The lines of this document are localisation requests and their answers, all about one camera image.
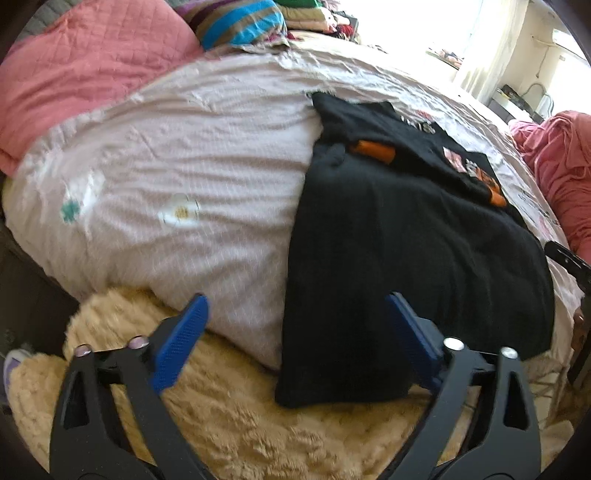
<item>sneaker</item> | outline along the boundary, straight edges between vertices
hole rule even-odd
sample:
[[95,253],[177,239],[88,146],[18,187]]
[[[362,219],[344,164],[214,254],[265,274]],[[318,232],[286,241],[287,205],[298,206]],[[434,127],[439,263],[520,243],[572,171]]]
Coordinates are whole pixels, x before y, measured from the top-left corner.
[[2,398],[2,402],[6,402],[8,404],[8,388],[10,387],[10,374],[11,372],[18,367],[25,359],[32,357],[33,355],[26,351],[23,348],[18,348],[16,350],[10,350],[4,359],[4,366],[2,368],[2,385],[4,386],[4,391],[0,392],[0,398]]

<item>pink pillow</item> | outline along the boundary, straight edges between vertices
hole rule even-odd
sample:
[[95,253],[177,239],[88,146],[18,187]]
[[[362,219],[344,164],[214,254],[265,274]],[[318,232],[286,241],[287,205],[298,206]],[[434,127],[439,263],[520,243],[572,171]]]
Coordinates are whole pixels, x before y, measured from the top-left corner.
[[0,64],[0,169],[71,116],[121,100],[200,54],[163,0],[84,0]]

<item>screw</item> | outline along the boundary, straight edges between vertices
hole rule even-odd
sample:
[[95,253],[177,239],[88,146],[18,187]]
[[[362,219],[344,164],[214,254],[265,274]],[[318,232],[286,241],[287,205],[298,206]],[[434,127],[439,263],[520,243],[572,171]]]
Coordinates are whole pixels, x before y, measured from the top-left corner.
[[74,356],[86,356],[89,353],[92,353],[92,347],[90,345],[87,345],[85,343],[83,343],[82,345],[78,345],[75,349],[74,349]]
[[149,344],[150,344],[150,340],[148,340],[148,337],[146,337],[144,335],[138,335],[137,337],[133,337],[129,341],[127,346],[129,348],[131,348],[132,350],[139,350],[140,348],[144,348],[145,346],[148,346]]
[[458,340],[457,338],[454,338],[454,337],[447,337],[443,341],[443,345],[445,345],[450,350],[455,350],[456,352],[459,352],[460,350],[464,350],[464,347],[466,346],[466,345],[464,345],[464,342],[462,342],[461,340]]
[[507,358],[511,358],[512,360],[515,360],[519,357],[517,351],[512,349],[510,346],[504,346],[503,348],[501,348],[501,355]]

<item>striped pillow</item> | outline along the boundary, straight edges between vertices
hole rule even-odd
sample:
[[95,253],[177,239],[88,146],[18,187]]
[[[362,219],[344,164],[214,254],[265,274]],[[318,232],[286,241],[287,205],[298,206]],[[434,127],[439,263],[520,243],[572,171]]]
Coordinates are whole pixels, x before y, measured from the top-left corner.
[[195,0],[175,9],[208,50],[244,45],[285,34],[285,20],[272,0]]

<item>white bedsheet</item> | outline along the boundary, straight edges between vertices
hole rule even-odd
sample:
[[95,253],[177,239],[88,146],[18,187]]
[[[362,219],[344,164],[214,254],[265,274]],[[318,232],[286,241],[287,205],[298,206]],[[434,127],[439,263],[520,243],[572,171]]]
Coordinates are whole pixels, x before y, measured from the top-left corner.
[[[278,54],[195,61],[38,139],[5,194],[7,225],[77,299],[112,285],[147,286],[180,309],[204,292],[211,330],[278,368],[291,228],[321,130],[306,92],[328,90],[430,114],[489,157],[542,241],[566,244],[502,123],[388,62],[314,35]],[[551,272],[556,327],[543,363],[556,368],[570,358],[580,292],[564,270]]]

